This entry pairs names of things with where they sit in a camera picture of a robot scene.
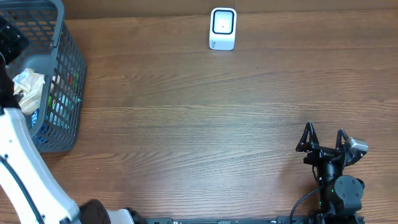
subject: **white device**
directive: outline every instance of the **white device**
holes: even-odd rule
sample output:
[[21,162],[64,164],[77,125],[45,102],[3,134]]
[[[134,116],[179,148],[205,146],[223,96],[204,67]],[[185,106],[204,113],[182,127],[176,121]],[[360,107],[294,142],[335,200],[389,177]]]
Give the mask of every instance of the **white device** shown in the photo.
[[236,33],[236,11],[217,7],[210,17],[209,47],[213,50],[233,50]]

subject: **gray plastic basket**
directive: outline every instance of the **gray plastic basket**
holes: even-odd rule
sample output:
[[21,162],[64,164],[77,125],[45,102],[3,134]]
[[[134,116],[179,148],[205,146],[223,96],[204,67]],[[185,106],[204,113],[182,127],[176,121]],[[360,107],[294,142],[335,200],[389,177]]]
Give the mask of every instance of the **gray plastic basket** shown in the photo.
[[16,26],[29,46],[9,64],[11,78],[25,68],[45,75],[40,108],[26,116],[40,152],[71,150],[77,139],[86,62],[64,23],[60,0],[0,0],[0,16]]

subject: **wooden surface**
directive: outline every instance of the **wooden surface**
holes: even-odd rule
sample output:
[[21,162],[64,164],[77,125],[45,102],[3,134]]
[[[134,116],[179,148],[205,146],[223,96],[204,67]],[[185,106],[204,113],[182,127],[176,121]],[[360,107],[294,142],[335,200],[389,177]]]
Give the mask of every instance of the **wooden surface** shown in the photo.
[[[239,14],[232,52],[209,50],[208,16],[68,21],[88,64],[78,144],[44,154],[77,203],[146,217],[288,215],[315,188],[295,152],[367,140],[368,223],[397,223],[398,10]],[[305,214],[317,197],[301,205]],[[0,220],[16,222],[7,197]]]
[[215,7],[238,13],[398,8],[398,0],[63,0],[67,19],[210,15]]

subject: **crumpled plastic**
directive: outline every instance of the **crumpled plastic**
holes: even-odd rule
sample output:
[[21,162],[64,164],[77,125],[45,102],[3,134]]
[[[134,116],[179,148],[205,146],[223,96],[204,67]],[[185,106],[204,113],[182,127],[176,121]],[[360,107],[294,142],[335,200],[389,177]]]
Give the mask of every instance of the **crumpled plastic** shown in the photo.
[[27,68],[22,73],[12,79],[14,82],[14,95],[22,92],[23,97],[19,101],[21,111],[26,114],[32,114],[40,106],[44,75],[35,73],[33,69]]

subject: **brown wall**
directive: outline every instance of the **brown wall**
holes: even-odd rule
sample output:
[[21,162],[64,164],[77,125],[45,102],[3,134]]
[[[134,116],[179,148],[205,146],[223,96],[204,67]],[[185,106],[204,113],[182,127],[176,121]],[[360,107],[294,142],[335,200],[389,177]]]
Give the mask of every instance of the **brown wall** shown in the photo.
[[209,14],[215,7],[242,12],[385,9],[398,0],[63,0],[67,19]]

